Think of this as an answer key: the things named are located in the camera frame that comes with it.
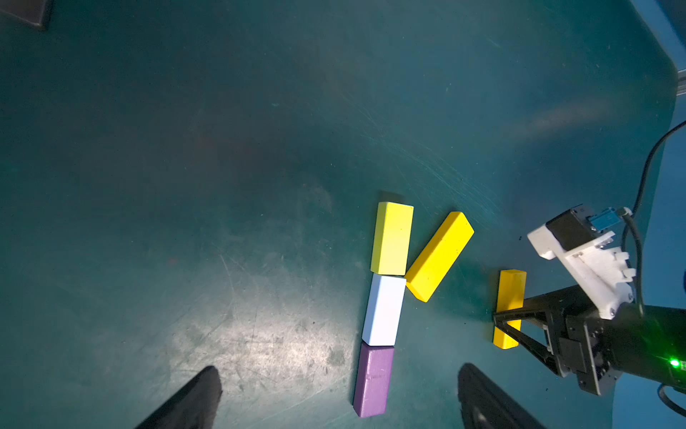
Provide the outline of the purple block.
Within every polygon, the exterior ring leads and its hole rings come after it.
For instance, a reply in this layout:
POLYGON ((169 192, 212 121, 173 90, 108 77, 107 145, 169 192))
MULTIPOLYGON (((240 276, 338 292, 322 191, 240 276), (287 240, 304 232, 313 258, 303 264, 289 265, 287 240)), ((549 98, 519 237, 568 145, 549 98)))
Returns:
POLYGON ((362 342, 358 362, 353 409, 359 418, 386 412, 395 348, 362 342))

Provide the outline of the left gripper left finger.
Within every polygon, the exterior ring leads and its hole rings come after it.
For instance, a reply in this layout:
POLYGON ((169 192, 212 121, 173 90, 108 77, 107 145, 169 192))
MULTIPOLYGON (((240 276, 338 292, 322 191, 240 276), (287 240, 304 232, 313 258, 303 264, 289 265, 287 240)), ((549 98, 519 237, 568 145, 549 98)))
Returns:
POLYGON ((219 371, 206 366, 136 429, 213 428, 222 394, 219 371))

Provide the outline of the light blue block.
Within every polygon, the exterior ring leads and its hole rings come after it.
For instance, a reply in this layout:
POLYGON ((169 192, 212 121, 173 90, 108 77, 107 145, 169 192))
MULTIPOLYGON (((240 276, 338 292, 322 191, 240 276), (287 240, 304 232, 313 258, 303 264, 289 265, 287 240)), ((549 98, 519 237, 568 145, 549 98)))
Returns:
POLYGON ((367 345, 395 345, 405 290, 406 280, 402 277, 373 275, 362 333, 367 345))

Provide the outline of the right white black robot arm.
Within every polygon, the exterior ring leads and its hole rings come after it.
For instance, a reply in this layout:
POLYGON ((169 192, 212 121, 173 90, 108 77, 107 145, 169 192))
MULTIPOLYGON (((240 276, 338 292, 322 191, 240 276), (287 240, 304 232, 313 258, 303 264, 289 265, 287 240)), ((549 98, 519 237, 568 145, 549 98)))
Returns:
POLYGON ((623 374, 685 391, 685 312, 634 304, 603 319, 578 285, 526 299, 498 312, 496 327, 551 372, 576 376, 579 387, 601 396, 623 374))

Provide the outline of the lime green block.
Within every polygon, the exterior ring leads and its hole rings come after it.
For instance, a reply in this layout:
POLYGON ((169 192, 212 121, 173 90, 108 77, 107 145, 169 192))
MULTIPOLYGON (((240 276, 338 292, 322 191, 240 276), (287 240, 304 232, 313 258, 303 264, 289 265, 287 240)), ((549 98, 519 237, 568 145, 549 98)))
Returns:
POLYGON ((412 206, 379 203, 371 262, 371 270, 377 275, 406 274, 413 216, 412 206))

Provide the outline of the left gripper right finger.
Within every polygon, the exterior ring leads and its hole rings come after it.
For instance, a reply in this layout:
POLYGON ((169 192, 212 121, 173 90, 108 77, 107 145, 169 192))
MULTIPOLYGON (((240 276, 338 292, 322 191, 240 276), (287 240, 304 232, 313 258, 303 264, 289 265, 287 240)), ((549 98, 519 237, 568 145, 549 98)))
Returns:
POLYGON ((460 368, 457 393, 465 428, 544 428, 472 363, 460 368))

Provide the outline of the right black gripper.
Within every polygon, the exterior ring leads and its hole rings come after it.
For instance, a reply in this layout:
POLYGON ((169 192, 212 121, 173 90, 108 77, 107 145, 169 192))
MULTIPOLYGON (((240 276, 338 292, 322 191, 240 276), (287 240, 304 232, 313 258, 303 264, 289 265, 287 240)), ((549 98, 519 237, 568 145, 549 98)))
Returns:
POLYGON ((518 309, 493 315, 493 344, 510 350, 524 347, 555 375, 576 377, 581 390, 597 396, 611 393, 622 373, 602 350, 598 310, 580 286, 571 286, 525 299, 518 309), (526 320, 546 325, 550 351, 509 322, 526 320))

